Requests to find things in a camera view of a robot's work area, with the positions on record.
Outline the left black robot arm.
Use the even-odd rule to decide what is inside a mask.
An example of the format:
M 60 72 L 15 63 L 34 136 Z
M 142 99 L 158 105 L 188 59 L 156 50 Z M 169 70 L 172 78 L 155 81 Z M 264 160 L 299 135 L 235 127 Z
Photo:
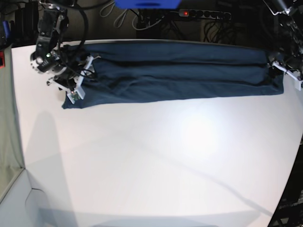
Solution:
M 271 41 L 272 68 L 303 82 L 303 2 L 301 0 L 261 0 L 259 22 Z

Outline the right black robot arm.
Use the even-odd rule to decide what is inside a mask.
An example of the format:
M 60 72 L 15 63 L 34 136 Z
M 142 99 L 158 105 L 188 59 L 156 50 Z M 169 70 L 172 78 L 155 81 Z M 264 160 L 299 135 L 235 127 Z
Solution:
M 51 74 L 47 85 L 75 94 L 84 78 L 97 78 L 92 67 L 94 57 L 84 49 L 89 30 L 86 8 L 75 0 L 42 0 L 41 4 L 45 9 L 38 22 L 36 50 L 30 56 L 31 67 L 40 74 Z M 78 11 L 84 24 L 82 38 L 75 47 L 62 45 L 69 26 L 69 9 Z

